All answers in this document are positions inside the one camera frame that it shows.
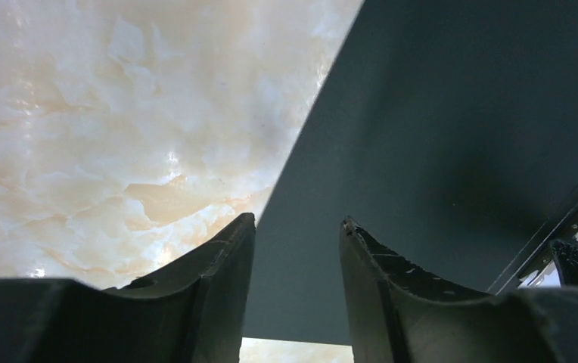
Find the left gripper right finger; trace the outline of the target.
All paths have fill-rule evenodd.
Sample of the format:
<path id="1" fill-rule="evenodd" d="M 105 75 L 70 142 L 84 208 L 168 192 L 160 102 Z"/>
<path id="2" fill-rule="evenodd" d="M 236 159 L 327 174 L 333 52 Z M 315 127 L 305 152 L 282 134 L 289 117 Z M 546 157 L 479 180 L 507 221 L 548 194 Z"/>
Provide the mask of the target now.
<path id="1" fill-rule="evenodd" d="M 340 264 L 357 362 L 578 362 L 578 286 L 472 290 L 351 218 L 340 227 Z"/>

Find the teal folder black inside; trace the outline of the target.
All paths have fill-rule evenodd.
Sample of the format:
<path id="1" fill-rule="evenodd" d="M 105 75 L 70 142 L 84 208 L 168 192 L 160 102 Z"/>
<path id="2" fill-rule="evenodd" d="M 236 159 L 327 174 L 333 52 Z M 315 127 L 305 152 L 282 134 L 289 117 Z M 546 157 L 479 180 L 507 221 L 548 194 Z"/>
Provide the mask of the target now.
<path id="1" fill-rule="evenodd" d="M 578 1 L 366 1 L 257 225 L 244 335 L 348 344 L 340 225 L 500 291 L 578 207 Z"/>

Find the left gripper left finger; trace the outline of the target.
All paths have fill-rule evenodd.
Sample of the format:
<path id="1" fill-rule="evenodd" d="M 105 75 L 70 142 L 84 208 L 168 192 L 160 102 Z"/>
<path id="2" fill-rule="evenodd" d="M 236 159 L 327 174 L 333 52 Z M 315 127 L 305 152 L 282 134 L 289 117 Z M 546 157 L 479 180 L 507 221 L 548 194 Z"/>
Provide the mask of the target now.
<path id="1" fill-rule="evenodd" d="M 0 362 L 237 362 L 255 236 L 243 213 L 121 288 L 0 279 Z"/>

